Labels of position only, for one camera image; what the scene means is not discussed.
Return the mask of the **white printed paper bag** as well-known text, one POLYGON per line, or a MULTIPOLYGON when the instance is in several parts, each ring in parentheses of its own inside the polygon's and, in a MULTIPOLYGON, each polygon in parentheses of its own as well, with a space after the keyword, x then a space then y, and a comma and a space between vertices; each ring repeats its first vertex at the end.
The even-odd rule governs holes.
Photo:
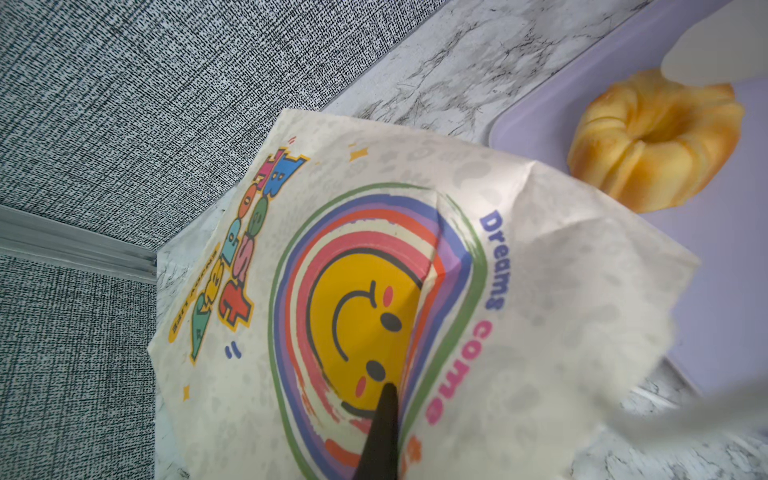
POLYGON ((553 479, 670 348, 698 262, 541 162, 282 112, 148 346, 194 479, 553 479))

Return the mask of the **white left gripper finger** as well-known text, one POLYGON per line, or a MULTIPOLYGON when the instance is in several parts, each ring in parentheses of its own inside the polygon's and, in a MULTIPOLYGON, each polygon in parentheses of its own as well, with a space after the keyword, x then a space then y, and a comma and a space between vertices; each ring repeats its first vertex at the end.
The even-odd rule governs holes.
POLYGON ((767 428, 767 379, 756 379, 709 396, 697 396, 685 380, 673 383, 688 392, 685 403, 664 397, 667 408, 654 416, 619 407, 605 426, 635 447, 690 444, 718 434, 737 436, 767 428))

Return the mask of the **yellow bundt fake bread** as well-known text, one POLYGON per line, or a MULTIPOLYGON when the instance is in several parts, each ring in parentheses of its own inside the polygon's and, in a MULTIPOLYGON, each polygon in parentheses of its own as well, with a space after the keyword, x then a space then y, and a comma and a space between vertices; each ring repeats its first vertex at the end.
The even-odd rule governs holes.
POLYGON ((726 164, 744 116, 729 84, 690 87, 643 71, 588 105, 567 166, 636 213, 678 207, 726 164))

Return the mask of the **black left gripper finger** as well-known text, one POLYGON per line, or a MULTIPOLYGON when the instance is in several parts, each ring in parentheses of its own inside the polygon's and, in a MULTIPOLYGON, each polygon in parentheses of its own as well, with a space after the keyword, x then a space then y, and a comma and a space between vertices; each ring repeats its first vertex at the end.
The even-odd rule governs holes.
POLYGON ((399 401, 397 388, 387 383, 381 392, 353 480, 395 480, 398 476, 399 401))

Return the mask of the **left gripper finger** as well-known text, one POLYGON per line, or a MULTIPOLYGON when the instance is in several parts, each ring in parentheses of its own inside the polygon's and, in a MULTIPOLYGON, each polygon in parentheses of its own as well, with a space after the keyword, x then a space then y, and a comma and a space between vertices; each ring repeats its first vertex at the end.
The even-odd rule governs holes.
POLYGON ((662 76, 688 86, 767 75, 767 2, 731 1, 689 28, 665 55, 662 76))

